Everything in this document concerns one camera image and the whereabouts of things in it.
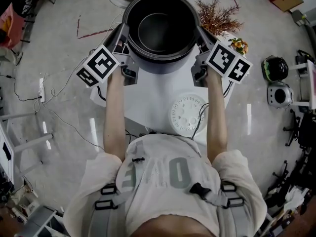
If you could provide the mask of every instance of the gray floor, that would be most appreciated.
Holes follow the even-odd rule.
[[[233,0],[220,2],[221,6],[234,5]],[[264,193],[274,180],[272,172],[279,171],[285,159],[293,167],[301,150],[297,142],[291,147],[284,146],[288,134],[282,128],[290,123],[289,109],[277,110],[267,105],[267,85],[260,64],[273,54],[292,65],[297,49],[312,51],[304,29],[292,21],[289,13],[283,13],[268,0],[237,2],[241,9],[236,18],[244,22],[237,36],[248,42],[247,58],[254,66],[243,83],[235,87],[226,109],[229,149],[239,149],[248,158],[253,177]],[[56,0],[55,5],[45,1],[33,25],[31,43],[21,47],[24,52],[21,64],[15,67],[2,62],[1,74],[16,77],[16,91],[21,98],[36,97],[39,78],[45,76],[49,99],[50,89],[55,88],[58,93],[77,63],[99,44],[105,34],[80,37],[108,29],[120,12],[121,9],[109,0]],[[120,20],[121,16],[118,16],[114,22]],[[289,74],[289,81],[297,89],[295,72]],[[20,102],[14,95],[13,80],[1,77],[0,84],[6,114],[33,110],[34,101]],[[102,144],[104,109],[89,99],[90,91],[72,76],[65,89],[46,106],[75,126],[86,139],[93,142],[96,135],[98,143]],[[247,113],[249,104],[251,115]],[[98,148],[85,142],[43,107],[34,117],[13,120],[18,140],[25,142],[43,135],[43,121],[47,131],[54,134],[50,141],[51,150],[43,144],[23,152],[20,169],[38,159],[44,161],[43,166],[27,177],[43,202],[59,209],[60,206],[67,207],[79,187],[87,159],[93,159]],[[127,120],[127,129],[134,134],[144,132],[143,127],[130,120]]]

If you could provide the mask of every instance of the perforated white disc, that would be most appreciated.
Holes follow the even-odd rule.
[[[181,94],[170,110],[170,124],[174,131],[184,137],[192,137],[199,120],[199,111],[206,102],[195,94]],[[201,132],[207,124],[207,111],[201,115],[201,122],[196,132]]]

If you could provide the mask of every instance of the strap buckle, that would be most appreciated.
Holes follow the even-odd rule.
[[[223,192],[236,192],[237,187],[235,184],[231,182],[222,182],[221,183],[221,190]]]
[[[113,201],[112,200],[103,200],[103,201],[96,201],[94,203],[94,209],[96,211],[100,211],[100,210],[107,210],[107,209],[113,209],[116,210],[119,206],[114,206]]]
[[[229,198],[227,201],[227,205],[223,206],[224,209],[240,207],[245,204],[245,200],[242,197]]]
[[[116,192],[117,192],[117,186],[115,183],[107,184],[101,189],[102,195],[111,195],[111,194],[115,194]]]

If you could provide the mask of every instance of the person's leg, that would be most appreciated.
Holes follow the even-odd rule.
[[[16,65],[16,55],[6,47],[0,47],[0,56]]]

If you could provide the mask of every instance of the black helmet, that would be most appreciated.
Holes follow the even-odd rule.
[[[267,81],[280,81],[287,77],[288,66],[283,58],[273,55],[266,58],[262,64],[263,77]]]

